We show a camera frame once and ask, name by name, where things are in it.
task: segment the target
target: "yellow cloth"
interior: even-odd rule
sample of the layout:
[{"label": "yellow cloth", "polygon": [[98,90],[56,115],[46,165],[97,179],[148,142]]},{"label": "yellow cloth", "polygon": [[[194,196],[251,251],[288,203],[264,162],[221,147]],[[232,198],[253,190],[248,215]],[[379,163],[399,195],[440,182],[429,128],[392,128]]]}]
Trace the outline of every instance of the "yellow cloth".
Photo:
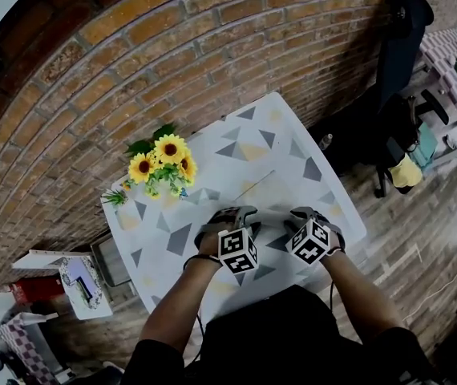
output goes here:
[{"label": "yellow cloth", "polygon": [[396,167],[389,168],[392,184],[396,188],[414,187],[423,180],[421,169],[405,154]]}]

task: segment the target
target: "brick wall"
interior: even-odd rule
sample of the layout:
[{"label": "brick wall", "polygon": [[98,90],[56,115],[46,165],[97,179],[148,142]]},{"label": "brick wall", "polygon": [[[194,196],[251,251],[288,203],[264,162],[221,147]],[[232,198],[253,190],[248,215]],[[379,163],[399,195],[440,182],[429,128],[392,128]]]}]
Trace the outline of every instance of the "brick wall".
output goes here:
[{"label": "brick wall", "polygon": [[[431,30],[457,0],[428,0]],[[122,151],[174,121],[189,136],[270,91],[305,125],[373,77],[384,0],[21,0],[0,25],[0,284],[35,245],[106,227]]]}]

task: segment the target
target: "black sleeve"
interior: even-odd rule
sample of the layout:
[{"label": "black sleeve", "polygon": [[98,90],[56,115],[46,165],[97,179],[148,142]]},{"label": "black sleeve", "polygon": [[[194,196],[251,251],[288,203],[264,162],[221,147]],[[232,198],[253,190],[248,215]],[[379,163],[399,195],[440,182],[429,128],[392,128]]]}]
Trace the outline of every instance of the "black sleeve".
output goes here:
[{"label": "black sleeve", "polygon": [[165,343],[145,339],[138,342],[120,385],[157,383],[184,377],[184,360],[178,350]]},{"label": "black sleeve", "polygon": [[377,383],[441,383],[416,336],[404,328],[391,328],[366,344],[377,373]]}]

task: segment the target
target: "wrist strap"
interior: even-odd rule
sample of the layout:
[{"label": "wrist strap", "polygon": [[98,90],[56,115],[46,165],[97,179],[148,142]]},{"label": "wrist strap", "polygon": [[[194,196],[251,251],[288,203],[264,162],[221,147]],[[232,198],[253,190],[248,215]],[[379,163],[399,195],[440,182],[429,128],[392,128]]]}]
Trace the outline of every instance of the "wrist strap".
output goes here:
[{"label": "wrist strap", "polygon": [[216,264],[220,264],[221,265],[221,261],[218,257],[215,257],[214,255],[207,255],[206,253],[198,253],[197,255],[193,255],[192,257],[188,258],[186,260],[186,262],[184,263],[184,267],[182,268],[182,270],[185,270],[186,269],[186,265],[188,264],[188,262],[190,262],[193,258],[201,258],[201,259],[204,259],[204,260],[211,260],[211,261],[214,261]]},{"label": "wrist strap", "polygon": [[346,251],[341,248],[341,247],[333,247],[332,249],[329,250],[328,253],[326,253],[327,257],[332,257],[337,251],[341,251],[342,253],[346,253]]}]

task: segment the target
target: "wooden floor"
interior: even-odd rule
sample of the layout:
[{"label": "wooden floor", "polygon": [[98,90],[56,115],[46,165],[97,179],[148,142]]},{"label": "wooden floor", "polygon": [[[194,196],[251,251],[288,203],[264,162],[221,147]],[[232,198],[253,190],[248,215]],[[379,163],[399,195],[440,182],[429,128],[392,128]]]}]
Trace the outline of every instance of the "wooden floor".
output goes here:
[{"label": "wooden floor", "polygon": [[[350,256],[393,298],[406,325],[430,354],[455,324],[457,168],[432,174],[405,196],[393,189],[382,200],[373,194],[376,181],[374,170],[363,166],[342,178],[367,227],[366,239]],[[449,282],[445,290],[434,295]],[[309,289],[328,300],[329,283],[328,277],[320,278],[309,284]],[[113,292],[116,303],[130,296],[126,286]],[[58,306],[65,310],[67,303]],[[337,295],[334,313],[341,333],[356,338]],[[136,300],[111,318],[80,322],[69,314],[47,325],[67,352],[68,361],[110,360],[125,366],[147,316]],[[185,358],[195,353],[196,348],[189,347]]]}]

